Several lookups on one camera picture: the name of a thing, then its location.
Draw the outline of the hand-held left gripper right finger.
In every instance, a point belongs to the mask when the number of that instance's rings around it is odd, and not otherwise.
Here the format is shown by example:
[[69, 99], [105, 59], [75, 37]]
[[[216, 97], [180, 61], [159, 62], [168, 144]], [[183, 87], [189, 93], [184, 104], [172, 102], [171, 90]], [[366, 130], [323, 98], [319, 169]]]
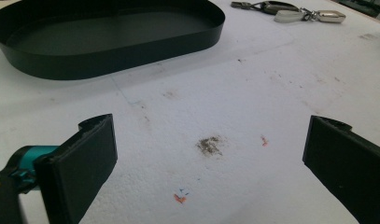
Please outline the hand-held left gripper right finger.
[[359, 224], [380, 224], [380, 147], [335, 119], [310, 118], [303, 162]]

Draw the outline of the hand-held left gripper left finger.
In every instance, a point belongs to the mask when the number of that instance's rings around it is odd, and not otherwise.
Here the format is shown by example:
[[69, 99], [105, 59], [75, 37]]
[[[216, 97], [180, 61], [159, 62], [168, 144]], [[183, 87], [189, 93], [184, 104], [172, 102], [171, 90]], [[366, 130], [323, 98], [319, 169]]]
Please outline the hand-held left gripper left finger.
[[118, 160], [113, 116], [79, 123], [59, 146], [28, 146], [10, 176], [21, 191], [41, 190], [49, 224], [78, 224]]

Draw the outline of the black oval tray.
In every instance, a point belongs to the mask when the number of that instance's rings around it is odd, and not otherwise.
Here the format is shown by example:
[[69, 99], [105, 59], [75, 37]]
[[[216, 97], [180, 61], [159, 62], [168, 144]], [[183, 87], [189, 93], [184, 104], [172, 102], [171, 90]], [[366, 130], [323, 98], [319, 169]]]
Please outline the black oval tray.
[[18, 0], [0, 50], [27, 75], [80, 80], [208, 49], [224, 22], [209, 0]]

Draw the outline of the silver and white keychain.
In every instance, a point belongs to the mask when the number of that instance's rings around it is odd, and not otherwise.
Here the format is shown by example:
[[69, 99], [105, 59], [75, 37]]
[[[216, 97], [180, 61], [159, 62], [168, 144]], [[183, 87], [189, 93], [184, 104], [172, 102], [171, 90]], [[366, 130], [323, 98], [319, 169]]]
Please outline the silver and white keychain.
[[346, 15], [336, 10], [310, 11], [303, 8], [301, 11], [279, 10], [274, 21], [290, 23], [295, 21], [320, 21], [327, 23], [342, 23]]

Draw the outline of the white foam mat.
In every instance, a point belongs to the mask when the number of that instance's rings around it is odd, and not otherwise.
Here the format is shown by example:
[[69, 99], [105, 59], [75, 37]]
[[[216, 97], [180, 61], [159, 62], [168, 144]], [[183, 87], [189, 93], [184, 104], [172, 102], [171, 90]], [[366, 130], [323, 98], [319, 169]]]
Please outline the white foam mat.
[[0, 50], [0, 170], [108, 113], [119, 159], [81, 224], [358, 224], [302, 156], [314, 115], [380, 146], [380, 21], [282, 24], [214, 3], [214, 47], [94, 79], [30, 77]]

